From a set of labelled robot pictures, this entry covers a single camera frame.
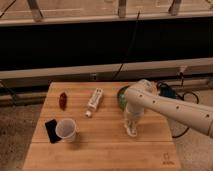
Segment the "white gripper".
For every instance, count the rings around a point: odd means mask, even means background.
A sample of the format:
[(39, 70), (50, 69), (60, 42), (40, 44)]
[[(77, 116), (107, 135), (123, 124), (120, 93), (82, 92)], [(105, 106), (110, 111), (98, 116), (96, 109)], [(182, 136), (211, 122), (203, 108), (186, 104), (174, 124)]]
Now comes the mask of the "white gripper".
[(144, 114), (144, 109), (141, 109), (139, 112), (132, 113), (128, 108), (124, 110), (124, 122), (126, 125), (134, 125), (139, 122), (142, 115)]

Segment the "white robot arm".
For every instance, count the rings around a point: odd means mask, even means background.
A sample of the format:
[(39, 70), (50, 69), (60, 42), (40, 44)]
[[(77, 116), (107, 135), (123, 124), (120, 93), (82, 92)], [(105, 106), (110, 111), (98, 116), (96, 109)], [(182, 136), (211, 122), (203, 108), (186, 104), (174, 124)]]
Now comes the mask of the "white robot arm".
[(155, 95), (153, 90), (146, 79), (130, 85), (124, 93), (126, 111), (136, 115), (148, 108), (213, 138), (213, 107)]

